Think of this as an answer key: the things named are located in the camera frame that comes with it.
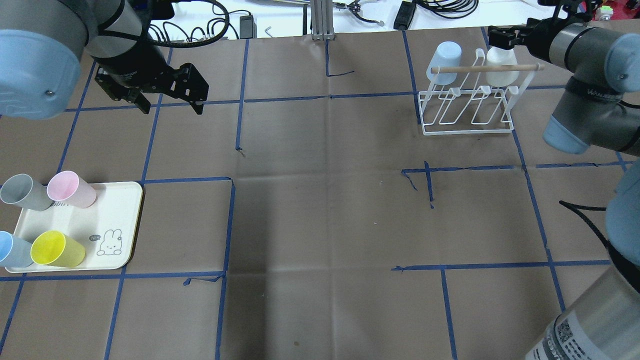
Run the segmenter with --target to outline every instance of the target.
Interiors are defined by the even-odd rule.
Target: white background surface
[[[291,37],[302,35],[302,5],[279,3],[272,0],[230,1],[221,0],[228,11],[245,9],[253,13],[257,23],[258,37],[269,37],[265,29],[271,26],[269,33],[274,37]],[[366,19],[382,20],[384,26],[367,24],[357,20],[348,10],[333,11],[333,27],[336,33],[366,33],[374,31],[393,31],[394,19],[400,0],[365,0],[362,5],[361,15]],[[207,21],[217,15],[211,12],[211,6],[207,3],[179,3],[173,5],[176,16],[171,20],[182,26],[189,34],[196,26],[205,27]],[[433,13],[417,7],[413,22],[409,29],[442,29],[442,28],[466,28],[473,26],[505,26],[524,24],[528,17],[544,19],[551,17],[553,8],[539,6],[536,0],[480,0],[478,9],[463,19],[443,19]],[[231,15],[232,25],[238,28],[239,18],[245,13]],[[154,24],[162,28],[162,21],[154,21]],[[183,39],[184,35],[171,26],[167,27],[172,40]],[[231,30],[227,32],[231,39],[235,35]]]

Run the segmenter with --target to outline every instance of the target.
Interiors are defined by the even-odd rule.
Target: blue cup
[[[432,67],[456,67],[460,66],[462,48],[453,41],[445,41],[438,45],[435,54],[429,62],[427,68],[427,78],[438,85],[449,85],[456,80],[456,73],[452,74],[432,74]]]
[[[0,231],[0,266],[26,268],[32,263],[31,243]]]

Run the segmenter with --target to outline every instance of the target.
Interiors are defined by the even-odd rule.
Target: white tray
[[[33,243],[48,230],[58,230],[86,249],[86,257],[75,268],[38,265],[6,268],[11,273],[73,270],[109,270],[123,267],[131,257],[142,203],[138,183],[91,184],[98,197],[86,209],[55,202],[45,211],[22,209],[14,234]]]

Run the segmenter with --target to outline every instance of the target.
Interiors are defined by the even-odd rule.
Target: cup
[[[6,231],[0,231],[0,266],[26,268],[33,263],[31,243]]]
[[[42,233],[31,246],[31,259],[40,265],[74,268],[82,263],[84,255],[82,244],[57,230]]]
[[[42,211],[53,204],[46,188],[27,174],[11,176],[0,189],[0,199],[21,208]]]
[[[51,200],[78,208],[88,208],[97,196],[95,189],[73,171],[59,172],[51,178],[47,195]]]
[[[429,67],[427,68],[427,78],[438,85],[449,85],[456,80],[456,73],[452,74],[432,74],[432,67],[456,67],[460,66],[462,48],[453,41],[440,43],[433,54]]]
[[[518,65],[516,53],[513,49],[505,50],[499,47],[492,47],[486,54],[487,66]],[[494,87],[500,88],[511,85],[518,79],[518,71],[489,71],[484,74],[486,82]]]

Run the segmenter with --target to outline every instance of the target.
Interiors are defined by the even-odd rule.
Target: white wire rack
[[[544,65],[537,63],[535,65],[505,65],[500,67],[488,67],[484,66],[484,61],[484,51],[482,49],[476,49],[476,60],[470,67],[434,68],[434,71],[432,71],[435,74],[433,78],[434,81],[430,82],[427,91],[421,91],[418,93],[422,134],[428,136],[512,132],[513,122],[511,120],[511,110],[516,102],[521,98],[525,90],[527,90],[527,87],[531,83],[531,80],[533,80],[537,71],[544,70]],[[484,72],[514,70],[528,71],[527,76],[520,86],[495,88],[490,85],[479,85],[480,75]],[[447,85],[436,85],[435,80],[437,79],[438,74],[452,72],[467,73],[460,86],[448,87]],[[465,88],[467,81],[471,78],[471,74],[477,74],[474,86],[469,90],[462,90]],[[493,97],[495,100],[485,101],[489,97]],[[465,100],[466,104],[462,106],[462,110],[449,111],[452,103]],[[478,112],[483,105],[485,107],[483,112],[489,113],[491,108],[488,108],[488,111],[486,111],[486,108],[491,106],[493,106],[493,112],[484,119],[479,119]],[[471,121],[468,125],[468,129],[466,126],[465,129],[460,129],[461,124],[453,126],[458,123],[464,113],[470,113],[473,111],[474,107],[475,111],[471,115]],[[433,115],[433,118],[430,121],[425,120],[428,111],[429,117],[431,117],[433,112],[435,112],[435,115]],[[498,121],[504,125],[496,127]],[[489,126],[492,122],[494,122],[496,126]]]

